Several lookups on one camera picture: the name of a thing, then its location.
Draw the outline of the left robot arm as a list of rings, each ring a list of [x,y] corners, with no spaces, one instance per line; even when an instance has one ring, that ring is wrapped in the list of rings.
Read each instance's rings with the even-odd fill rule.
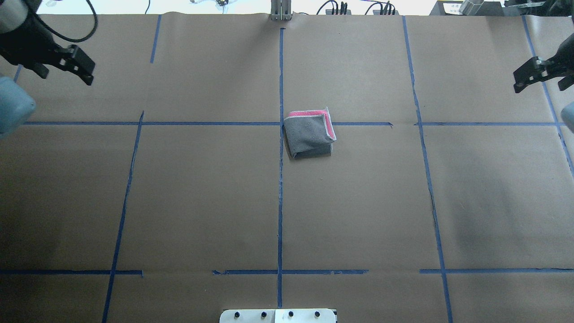
[[[78,43],[90,39],[98,29],[99,20],[92,2],[94,24],[82,38],[66,37],[51,28],[37,13],[37,6],[27,0],[3,0],[0,5],[0,51],[10,64],[23,67],[47,79],[48,65],[78,76],[86,85],[94,81],[95,62]],[[0,81],[0,134],[7,137],[35,112],[35,100],[14,78],[2,76]]]

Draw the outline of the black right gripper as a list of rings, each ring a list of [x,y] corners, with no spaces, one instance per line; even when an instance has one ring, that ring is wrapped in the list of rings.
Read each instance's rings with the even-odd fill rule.
[[[565,91],[574,83],[574,45],[562,43],[553,57],[541,60],[539,57],[531,57],[521,67],[513,72],[514,92],[522,92],[528,86],[545,82],[554,78],[558,81],[558,89]]]

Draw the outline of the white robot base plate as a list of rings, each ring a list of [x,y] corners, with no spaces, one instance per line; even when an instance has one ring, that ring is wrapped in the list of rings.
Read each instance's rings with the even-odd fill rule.
[[[220,323],[337,323],[337,311],[328,308],[228,309]]]

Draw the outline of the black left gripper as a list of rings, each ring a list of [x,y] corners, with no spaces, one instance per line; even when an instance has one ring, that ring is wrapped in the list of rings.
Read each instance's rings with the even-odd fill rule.
[[[47,79],[47,64],[78,76],[92,86],[95,62],[78,45],[64,48],[30,12],[1,12],[1,55],[11,64],[22,65]]]

